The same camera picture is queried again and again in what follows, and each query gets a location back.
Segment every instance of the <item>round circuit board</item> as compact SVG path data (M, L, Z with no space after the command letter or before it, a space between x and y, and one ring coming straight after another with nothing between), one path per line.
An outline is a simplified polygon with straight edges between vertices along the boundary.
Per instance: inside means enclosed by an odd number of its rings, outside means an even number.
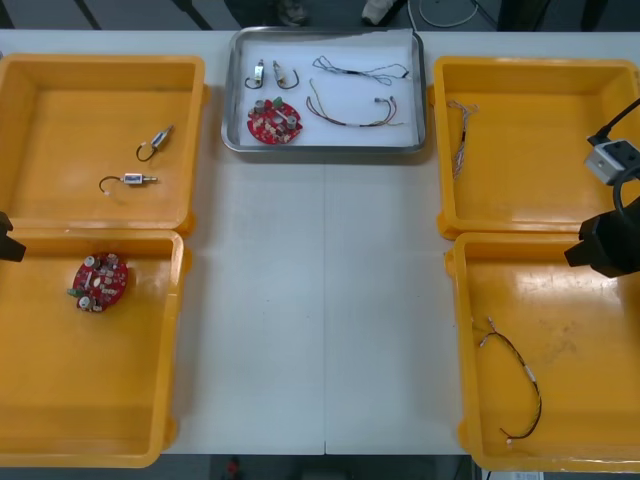
M127 288L129 269L114 253L96 253L85 258L68 293L86 312L103 312L115 305Z
M302 131L300 114L280 97L273 102L258 100L249 111L247 127L251 135L267 145L289 143Z

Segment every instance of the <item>white table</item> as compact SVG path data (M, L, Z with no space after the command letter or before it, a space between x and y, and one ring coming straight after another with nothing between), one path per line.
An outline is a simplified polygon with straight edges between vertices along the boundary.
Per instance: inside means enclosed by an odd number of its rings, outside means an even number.
M256 164L220 139L233 32L0 31L0 50L194 54L213 87L188 244L176 453L459 453L438 167L411 157ZM423 33L442 55L621 57L640 34ZM377 165L348 164L375 160Z

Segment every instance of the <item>yellow plastic bin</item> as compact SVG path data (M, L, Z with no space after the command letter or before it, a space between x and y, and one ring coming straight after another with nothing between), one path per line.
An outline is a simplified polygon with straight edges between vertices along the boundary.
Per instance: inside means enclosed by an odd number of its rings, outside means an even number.
M577 232L613 209L611 187L583 162L593 135L638 98L637 70L623 60L441 57L435 65L435 103L447 238L465 231ZM465 159L454 181L462 112L476 104ZM640 110L611 138L640 146ZM625 187L624 199L640 194Z
M0 211L21 228L188 233L202 105L198 57L9 55L0 62ZM174 129L148 162L136 149ZM143 173L129 187L108 175Z
M464 407L459 440L489 470L640 472L640 277L571 268L574 235L460 235L453 276ZM515 345L537 398L487 317Z
M143 467L175 435L176 324L188 261L170 231L32 230L0 262L0 466ZM99 314L66 294L85 256L127 262Z

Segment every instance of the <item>wire harness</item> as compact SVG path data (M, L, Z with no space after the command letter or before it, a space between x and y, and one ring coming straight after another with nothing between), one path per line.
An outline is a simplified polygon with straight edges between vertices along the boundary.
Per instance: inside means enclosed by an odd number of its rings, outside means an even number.
M507 444L511 444L513 440L522 440L524 438L527 438L534 432L534 430L538 426L538 423L540 422L540 417L542 416L542 396L540 395L540 387L538 387L538 381L536 380L535 375L533 374L533 372L531 371L527 363L524 361L524 358L522 358L522 355L520 355L520 352L518 352L518 350L513 345L513 343L511 343L511 340L505 337L502 333L498 332L498 330L496 329L496 324L491 319L491 317L487 317L487 320L489 321L489 325L491 326L491 332L487 333L483 337L482 341L480 342L479 348L484 347L487 344L487 341L489 340L490 337L492 336L498 337L502 341L502 343L504 343L507 347L509 347L509 350L513 352L513 354L518 359L518 362L520 363L520 365L522 365L522 368L527 374L527 377L531 381L531 385L533 386L533 389L537 397L536 411L535 411L533 420L529 425L529 428L527 428L527 430L524 433L520 435L512 435L509 432L507 432L504 428L500 428L500 431L507 436Z
M306 102L307 108L316 117L323 118L327 122L333 123L334 125L340 125L342 127L361 127L361 128L382 127L384 125L390 125L390 126L402 125L402 123L391 123L393 118L396 116L396 113L398 112L398 105L396 103L395 98L393 98L393 96L389 97L388 99L379 98L379 97L376 97L374 99L376 103L387 105L387 108L388 108L387 116L383 120L377 120L371 123L347 123L347 122L342 122L340 120L336 120L335 118L331 118L329 115L327 115L327 112L324 110L324 107L322 106L322 102L320 101L320 95L318 95L318 91L316 90L316 87L313 85L312 79L309 79L309 85L311 85L311 89L313 90L313 93L316 96L316 102L318 103L318 106L316 107L313 104L313 100L311 99L311 97L308 96L307 102Z
M392 63L384 67L374 68L372 70L347 70L336 67L324 55L316 58L312 65L325 72L335 73L337 75L357 75L360 77L372 78L382 85L391 86L393 80L401 80L407 78L409 70L399 63Z
M450 108L459 108L462 110L462 136L460 138L460 146L458 147L458 151L453 157L453 179L455 180L462 172L462 166L464 165L464 150L467 144L467 129L469 128L469 118L471 115L478 113L478 106L474 103L473 105L465 106L461 103L456 102L455 100L451 100L447 105Z

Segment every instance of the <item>stainless steel tray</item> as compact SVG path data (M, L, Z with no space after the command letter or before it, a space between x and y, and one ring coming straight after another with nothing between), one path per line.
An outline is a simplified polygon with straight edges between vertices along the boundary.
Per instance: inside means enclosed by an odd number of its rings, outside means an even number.
M227 71L224 118L222 121L222 139L236 152L333 152L333 153L412 153L424 147L426 142L426 81L424 69L424 48L422 40L413 33L412 42L412 81L414 90L414 115L417 129L417 142L409 146L315 146L315 145L241 145L236 126L238 115L242 118L246 112L240 111L240 100L244 88L246 71L242 71L242 56L245 42L248 40L268 41L278 43L299 43L304 40L326 40L340 37L351 37L372 32L385 32L388 29L361 28L345 30L320 30L313 28L280 28L280 27L252 27L238 32L231 40L229 55L229 69Z

